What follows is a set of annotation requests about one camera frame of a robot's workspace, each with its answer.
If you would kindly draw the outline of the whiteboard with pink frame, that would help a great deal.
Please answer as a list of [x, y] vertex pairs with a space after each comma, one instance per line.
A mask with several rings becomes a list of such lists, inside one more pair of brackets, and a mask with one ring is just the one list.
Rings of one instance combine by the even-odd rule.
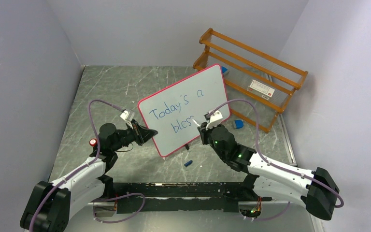
[[167, 157], [200, 134], [198, 123], [204, 115], [228, 100], [221, 66], [214, 64], [138, 102], [158, 154]]

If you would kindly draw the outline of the blue marker cap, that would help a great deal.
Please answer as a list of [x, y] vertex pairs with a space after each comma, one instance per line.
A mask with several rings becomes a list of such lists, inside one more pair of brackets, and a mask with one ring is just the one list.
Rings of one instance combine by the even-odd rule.
[[193, 160], [189, 160], [188, 162], [186, 162], [184, 164], [185, 167], [188, 167], [189, 165], [191, 165], [193, 163]]

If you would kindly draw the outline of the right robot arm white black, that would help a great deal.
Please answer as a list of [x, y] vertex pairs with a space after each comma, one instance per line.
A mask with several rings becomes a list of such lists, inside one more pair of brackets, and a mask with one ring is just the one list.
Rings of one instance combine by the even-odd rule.
[[287, 200], [303, 206], [316, 218], [332, 219], [340, 190], [326, 169], [297, 168], [260, 155], [237, 143], [223, 125], [211, 129], [201, 125], [197, 130], [202, 143], [209, 145], [228, 167], [247, 174], [249, 182], [241, 188], [245, 199], [259, 196]]

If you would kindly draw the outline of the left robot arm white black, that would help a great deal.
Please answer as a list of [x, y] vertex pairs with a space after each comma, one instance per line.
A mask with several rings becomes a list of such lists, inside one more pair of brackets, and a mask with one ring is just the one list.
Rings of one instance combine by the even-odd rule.
[[157, 134], [134, 119], [125, 130], [117, 129], [113, 123], [103, 124], [97, 137], [90, 141], [93, 152], [84, 163], [59, 179], [35, 185], [20, 227], [30, 232], [62, 232], [89, 202], [110, 200], [115, 195], [114, 183], [106, 173], [117, 161], [117, 151], [132, 143], [143, 145]]

